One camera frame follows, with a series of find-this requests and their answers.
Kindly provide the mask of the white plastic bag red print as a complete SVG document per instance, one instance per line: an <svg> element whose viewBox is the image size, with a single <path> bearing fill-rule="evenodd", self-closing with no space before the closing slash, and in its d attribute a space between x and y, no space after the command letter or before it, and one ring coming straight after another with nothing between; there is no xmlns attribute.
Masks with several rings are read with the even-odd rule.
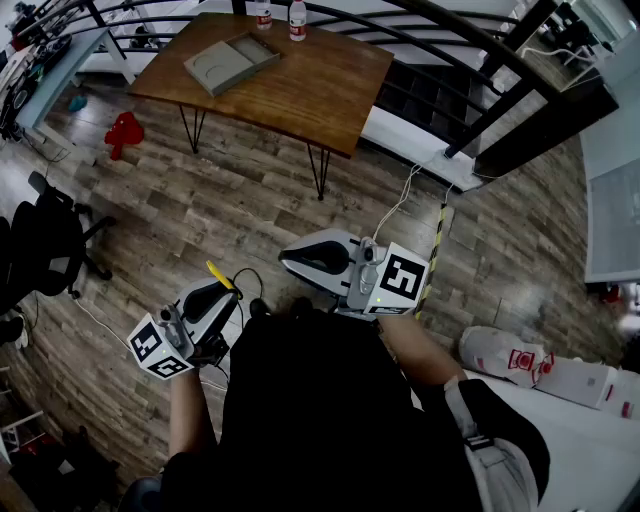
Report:
<svg viewBox="0 0 640 512"><path fill-rule="evenodd" d="M470 369L527 389L534 388L555 363L554 354L547 353L543 346L523 342L514 334L493 327L468 327L458 350Z"/></svg>

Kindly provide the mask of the large white table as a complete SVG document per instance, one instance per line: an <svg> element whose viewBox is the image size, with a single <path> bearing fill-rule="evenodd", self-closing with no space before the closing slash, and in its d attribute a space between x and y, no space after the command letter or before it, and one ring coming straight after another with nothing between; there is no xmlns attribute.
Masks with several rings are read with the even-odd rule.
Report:
<svg viewBox="0 0 640 512"><path fill-rule="evenodd" d="M640 422L469 371L544 437L549 484L540 512L616 512L640 480Z"/></svg>

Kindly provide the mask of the black metal railing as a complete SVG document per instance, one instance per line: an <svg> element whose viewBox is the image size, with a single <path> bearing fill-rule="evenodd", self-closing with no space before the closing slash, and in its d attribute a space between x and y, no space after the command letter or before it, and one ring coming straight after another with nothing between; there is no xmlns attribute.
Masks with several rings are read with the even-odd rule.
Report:
<svg viewBox="0 0 640 512"><path fill-rule="evenodd" d="M125 53L154 54L166 47L193 15L168 7L207 0L0 0L11 13L0 19L16 50L59 42L106 27ZM472 154L481 134L543 82L540 70L521 73L505 60L510 49L526 55L525 42L539 28L559 52L599 41L560 0L530 0L525 13L510 15L445 9L435 0L382 0L381 9L352 13L303 0L308 27L332 31L395 52L376 106L447 143L446 153Z"/></svg>

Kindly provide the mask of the white box red label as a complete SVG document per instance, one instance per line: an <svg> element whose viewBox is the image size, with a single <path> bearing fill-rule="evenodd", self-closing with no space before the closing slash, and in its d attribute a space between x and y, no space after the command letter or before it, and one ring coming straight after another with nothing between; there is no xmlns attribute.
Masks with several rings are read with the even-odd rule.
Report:
<svg viewBox="0 0 640 512"><path fill-rule="evenodd" d="M640 422L640 382L612 384L602 402L601 411Z"/></svg>

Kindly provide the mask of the white cardboard box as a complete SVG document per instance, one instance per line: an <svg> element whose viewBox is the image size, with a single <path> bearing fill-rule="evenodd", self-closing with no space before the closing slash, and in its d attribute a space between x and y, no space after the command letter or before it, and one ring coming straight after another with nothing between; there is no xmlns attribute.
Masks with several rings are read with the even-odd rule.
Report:
<svg viewBox="0 0 640 512"><path fill-rule="evenodd" d="M535 388L554 397L600 410L610 395L618 370L603 364L555 357Z"/></svg>

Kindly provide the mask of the red crumpled object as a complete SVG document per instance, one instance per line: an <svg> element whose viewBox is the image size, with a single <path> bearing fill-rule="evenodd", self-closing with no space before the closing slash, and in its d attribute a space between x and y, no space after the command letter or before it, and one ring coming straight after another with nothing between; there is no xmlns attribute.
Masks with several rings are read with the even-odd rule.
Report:
<svg viewBox="0 0 640 512"><path fill-rule="evenodd" d="M104 143L112 146L110 158L113 161L121 158L122 149L125 145L137 145L143 140L144 129L132 112L119 114L104 137Z"/></svg>

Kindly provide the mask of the brown wooden table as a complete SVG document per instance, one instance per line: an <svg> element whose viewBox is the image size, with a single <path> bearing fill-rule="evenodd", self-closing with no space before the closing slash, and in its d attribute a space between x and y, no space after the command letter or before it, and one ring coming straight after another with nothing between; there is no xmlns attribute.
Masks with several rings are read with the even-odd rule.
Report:
<svg viewBox="0 0 640 512"><path fill-rule="evenodd" d="M188 73L185 61L245 34L280 53L280 60L212 96ZM320 162L312 171L322 194L331 156L353 156L392 59L385 50L322 29L310 28L303 41L294 42L284 21L260 30L249 16L201 13L151 60L129 92L243 121L318 148Z"/></svg>

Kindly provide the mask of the grey cardboard tray box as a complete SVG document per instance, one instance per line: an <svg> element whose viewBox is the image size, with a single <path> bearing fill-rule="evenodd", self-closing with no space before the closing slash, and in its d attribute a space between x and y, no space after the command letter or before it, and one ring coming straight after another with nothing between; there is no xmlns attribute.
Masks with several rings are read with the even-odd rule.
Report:
<svg viewBox="0 0 640 512"><path fill-rule="evenodd" d="M245 32L193 55L184 62L184 67L215 97L277 63L280 57L266 42Z"/></svg>

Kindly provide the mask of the person's left forearm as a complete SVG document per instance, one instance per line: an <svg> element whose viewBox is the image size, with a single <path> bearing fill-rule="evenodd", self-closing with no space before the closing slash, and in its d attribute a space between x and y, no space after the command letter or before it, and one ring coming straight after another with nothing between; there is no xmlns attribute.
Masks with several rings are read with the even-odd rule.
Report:
<svg viewBox="0 0 640 512"><path fill-rule="evenodd" d="M217 445L199 370L170 381L169 457L200 453Z"/></svg>

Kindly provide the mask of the person's right forearm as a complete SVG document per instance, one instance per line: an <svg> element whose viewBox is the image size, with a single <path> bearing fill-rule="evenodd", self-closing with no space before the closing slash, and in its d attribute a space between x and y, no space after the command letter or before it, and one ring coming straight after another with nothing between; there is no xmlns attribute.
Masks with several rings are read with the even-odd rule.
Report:
<svg viewBox="0 0 640 512"><path fill-rule="evenodd" d="M384 338L402 371L421 386L466 380L462 367L425 332L412 315L378 317Z"/></svg>

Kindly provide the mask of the black office chair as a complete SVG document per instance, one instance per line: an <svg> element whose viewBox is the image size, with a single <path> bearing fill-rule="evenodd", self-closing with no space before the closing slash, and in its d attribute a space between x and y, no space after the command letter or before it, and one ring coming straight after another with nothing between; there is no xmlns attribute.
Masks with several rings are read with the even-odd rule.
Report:
<svg viewBox="0 0 640 512"><path fill-rule="evenodd" d="M37 171L28 183L38 193L36 202L21 202L12 221L0 217L0 315L16 310L32 292L54 297L66 291L79 299L75 282L82 267L104 281L112 278L88 255L87 242L116 219L106 216L84 230L80 217L92 216L89 206L75 202Z"/></svg>

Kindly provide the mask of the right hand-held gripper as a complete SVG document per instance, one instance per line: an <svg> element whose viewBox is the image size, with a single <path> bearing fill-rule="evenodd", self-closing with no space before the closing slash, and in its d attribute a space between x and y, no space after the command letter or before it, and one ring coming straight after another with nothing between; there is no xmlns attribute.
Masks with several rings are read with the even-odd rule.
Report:
<svg viewBox="0 0 640 512"><path fill-rule="evenodd" d="M385 247L370 237L361 241L336 228L302 236L282 250L278 259L304 282L335 296L347 296L344 313L365 320L413 312L428 269L420 256L394 242ZM331 274L324 268L345 269Z"/></svg>

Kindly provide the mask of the translucent partition panel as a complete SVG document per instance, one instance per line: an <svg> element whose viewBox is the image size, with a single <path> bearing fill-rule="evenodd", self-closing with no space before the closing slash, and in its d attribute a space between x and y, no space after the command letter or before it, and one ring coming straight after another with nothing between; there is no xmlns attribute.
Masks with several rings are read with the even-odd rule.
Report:
<svg viewBox="0 0 640 512"><path fill-rule="evenodd" d="M640 282L640 135L614 115L580 134L586 177L585 281Z"/></svg>

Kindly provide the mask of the yellow small knife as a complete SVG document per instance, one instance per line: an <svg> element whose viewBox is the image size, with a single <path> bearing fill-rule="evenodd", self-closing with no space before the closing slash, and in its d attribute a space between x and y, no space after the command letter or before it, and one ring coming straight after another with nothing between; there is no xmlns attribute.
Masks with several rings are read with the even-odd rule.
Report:
<svg viewBox="0 0 640 512"><path fill-rule="evenodd" d="M211 260L207 260L206 261L206 266L209 270L209 272L228 290L232 291L235 293L235 295L237 296L237 298L239 300L243 299L243 294L242 292L234 285L234 283L228 278L226 277L219 269L218 267L211 261Z"/></svg>

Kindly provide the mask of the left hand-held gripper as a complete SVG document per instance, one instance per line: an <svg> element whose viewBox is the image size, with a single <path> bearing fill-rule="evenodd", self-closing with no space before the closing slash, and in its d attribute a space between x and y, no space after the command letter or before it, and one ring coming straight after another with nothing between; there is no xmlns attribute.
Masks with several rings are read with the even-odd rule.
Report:
<svg viewBox="0 0 640 512"><path fill-rule="evenodd" d="M237 303L237 292L216 278L192 283L175 306L167 305L156 317L147 313L129 335L137 364L164 381L218 365L230 349L221 331Z"/></svg>

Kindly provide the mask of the yellow-black hazard tape strip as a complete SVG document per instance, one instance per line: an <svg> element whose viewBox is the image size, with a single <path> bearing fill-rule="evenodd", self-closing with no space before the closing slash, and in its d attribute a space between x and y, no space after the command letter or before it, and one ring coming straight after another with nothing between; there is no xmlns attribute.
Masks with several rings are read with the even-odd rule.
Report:
<svg viewBox="0 0 640 512"><path fill-rule="evenodd" d="M446 217L446 208L447 208L447 203L443 202L441 204L441 208L439 212L439 221L436 229L436 236L435 236L433 249L428 261L425 286L423 288L422 294L420 296L420 299L414 311L414 316L416 319L420 319L421 312L424 307L424 303L426 302L426 299L432 288L432 281L433 281L436 263L437 263L437 255L438 255L438 250L439 250L441 239L442 239L443 226L444 226L445 217Z"/></svg>

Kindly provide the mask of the person in black shirt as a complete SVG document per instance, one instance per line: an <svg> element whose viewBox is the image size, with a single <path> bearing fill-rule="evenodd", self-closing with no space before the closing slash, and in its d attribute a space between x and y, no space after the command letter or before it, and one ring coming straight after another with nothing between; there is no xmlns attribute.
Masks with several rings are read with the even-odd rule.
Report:
<svg viewBox="0 0 640 512"><path fill-rule="evenodd" d="M549 482L541 433L485 382L412 382L379 321L306 299L247 322L214 433L169 457L161 512L535 512Z"/></svg>

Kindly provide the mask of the light blue desk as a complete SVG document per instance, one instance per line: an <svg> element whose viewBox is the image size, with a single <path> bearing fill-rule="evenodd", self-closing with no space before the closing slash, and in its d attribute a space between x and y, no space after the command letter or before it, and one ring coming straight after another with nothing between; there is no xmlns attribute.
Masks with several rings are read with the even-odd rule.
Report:
<svg viewBox="0 0 640 512"><path fill-rule="evenodd" d="M72 37L69 50L40 81L32 97L16 118L21 128L44 136L67 150L74 158L82 160L89 165L95 164L94 154L83 147L75 145L55 131L45 122L45 118L64 88L75 77L79 68L101 44L106 46L117 70L129 84L132 84L135 81L135 75L118 49L109 29L92 29Z"/></svg>

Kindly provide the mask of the white railing base ledge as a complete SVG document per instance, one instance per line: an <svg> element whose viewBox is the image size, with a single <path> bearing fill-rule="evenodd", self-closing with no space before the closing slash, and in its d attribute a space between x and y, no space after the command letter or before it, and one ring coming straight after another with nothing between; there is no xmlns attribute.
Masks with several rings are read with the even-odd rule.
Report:
<svg viewBox="0 0 640 512"><path fill-rule="evenodd" d="M453 184L462 192L484 184L474 174L473 158L462 152L446 157L447 143L376 106L371 109L361 136L411 164L421 165L426 172Z"/></svg>

